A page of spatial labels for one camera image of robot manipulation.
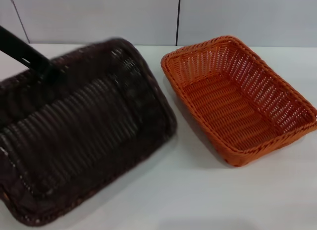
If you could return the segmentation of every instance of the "white table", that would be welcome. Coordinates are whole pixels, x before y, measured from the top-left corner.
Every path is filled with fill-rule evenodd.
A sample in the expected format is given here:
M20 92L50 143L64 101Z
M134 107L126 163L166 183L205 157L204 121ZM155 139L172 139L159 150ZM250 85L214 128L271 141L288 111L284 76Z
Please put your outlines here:
M33 45L53 57L78 46ZM317 132L251 164L217 156L176 98L160 60L174 46L138 46L174 110L177 134L150 159L46 230L316 230ZM317 106L317 48L253 47ZM23 65L0 54L0 79ZM0 203L0 229L29 229Z

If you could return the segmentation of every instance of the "white wall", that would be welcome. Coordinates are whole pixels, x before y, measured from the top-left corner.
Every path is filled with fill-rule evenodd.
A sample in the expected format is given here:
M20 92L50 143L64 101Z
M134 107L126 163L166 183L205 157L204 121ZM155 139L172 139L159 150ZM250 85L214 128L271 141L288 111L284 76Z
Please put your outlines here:
M14 0L32 43L175 45L178 0Z
M11 0L0 0L0 25L26 41L21 23Z
M249 46L317 46L317 0L181 0L179 45L221 35Z

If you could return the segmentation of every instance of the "basket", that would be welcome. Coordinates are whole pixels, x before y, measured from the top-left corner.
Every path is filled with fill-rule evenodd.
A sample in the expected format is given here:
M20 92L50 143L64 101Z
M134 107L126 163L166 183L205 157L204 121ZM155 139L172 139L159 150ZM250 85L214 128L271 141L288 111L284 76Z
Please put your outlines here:
M173 89L236 167L316 130L317 111L240 40L223 36L165 55Z
M22 46L26 56L43 60ZM176 129L146 62L124 39L48 63L64 71L53 83L33 70L0 83L0 198L28 226L63 216L148 158Z

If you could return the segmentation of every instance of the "orange wicker basket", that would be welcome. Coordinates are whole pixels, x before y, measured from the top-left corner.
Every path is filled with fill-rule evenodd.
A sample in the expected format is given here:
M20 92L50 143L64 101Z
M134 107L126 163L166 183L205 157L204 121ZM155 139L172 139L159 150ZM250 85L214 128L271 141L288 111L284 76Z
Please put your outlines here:
M317 129L317 110L240 40L165 55L162 68L216 150L239 167Z

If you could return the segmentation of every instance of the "dark brown wicker basket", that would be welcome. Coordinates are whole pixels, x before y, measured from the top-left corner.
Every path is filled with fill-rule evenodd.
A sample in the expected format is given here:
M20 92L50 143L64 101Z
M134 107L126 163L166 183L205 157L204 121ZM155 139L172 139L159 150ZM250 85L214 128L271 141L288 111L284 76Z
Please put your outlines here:
M53 84L28 70L0 83L0 197L41 226L149 157L176 120L146 62L123 39L52 60Z

